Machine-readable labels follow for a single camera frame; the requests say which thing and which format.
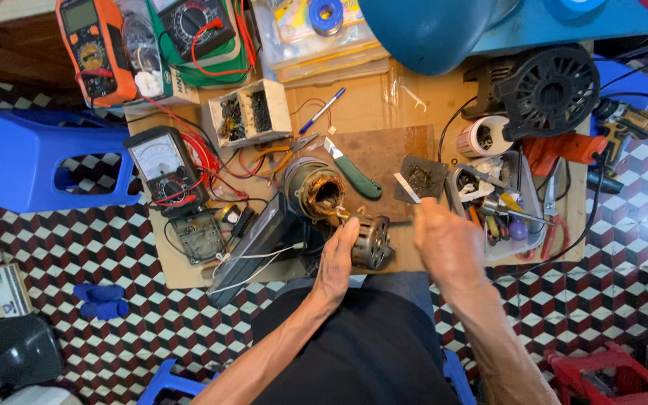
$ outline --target red scissors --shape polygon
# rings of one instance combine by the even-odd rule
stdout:
[[[555,205],[557,203],[557,191],[559,190],[559,176],[557,172],[559,171],[561,159],[557,161],[554,170],[554,175],[549,179],[549,184],[546,186],[546,194],[544,196],[544,215],[550,216],[550,221],[554,223],[553,226],[549,226],[549,229],[546,230],[546,236],[544,237],[544,244],[541,247],[541,259],[548,260],[552,257],[552,245],[554,244],[554,236],[557,234],[557,228],[562,227],[564,231],[564,243],[562,243],[562,248],[560,252],[569,247],[571,242],[571,234],[569,232],[569,224],[562,219],[562,216],[559,215]],[[534,260],[534,250],[532,249],[528,252],[518,253],[516,256],[518,259],[530,262]]]

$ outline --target jeans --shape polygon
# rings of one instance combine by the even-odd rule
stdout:
[[[355,277],[349,278],[349,288],[371,288],[372,290],[400,296],[421,308],[429,319],[434,322],[434,308],[429,293],[429,276],[424,271],[368,274],[363,282],[356,280]],[[289,280],[285,286],[276,292],[275,299],[291,290],[311,288],[314,286],[315,280],[313,277],[300,277]]]

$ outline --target orange multimeter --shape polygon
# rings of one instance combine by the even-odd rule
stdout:
[[[119,7],[112,0],[57,0],[56,16],[84,98],[101,107],[133,100]]]

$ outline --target analog multimeter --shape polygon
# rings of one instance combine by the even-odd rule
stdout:
[[[84,98],[101,107],[133,100],[119,7],[112,0],[57,0],[56,16]]]
[[[173,127],[154,127],[124,140],[151,198],[167,218],[191,213],[209,200],[201,174]]]
[[[207,30],[196,39],[193,51],[197,60],[235,36],[221,0],[153,0],[152,5],[183,60],[192,60],[194,35],[216,18],[222,27]]]

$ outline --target person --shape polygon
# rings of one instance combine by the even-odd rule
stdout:
[[[558,404],[485,275],[481,228],[424,198],[414,229],[425,268],[466,330],[490,404]],[[256,344],[192,405],[459,403],[442,372],[426,273],[367,276],[349,288],[358,233],[354,218],[337,230],[312,285],[297,279],[282,288],[254,319]]]

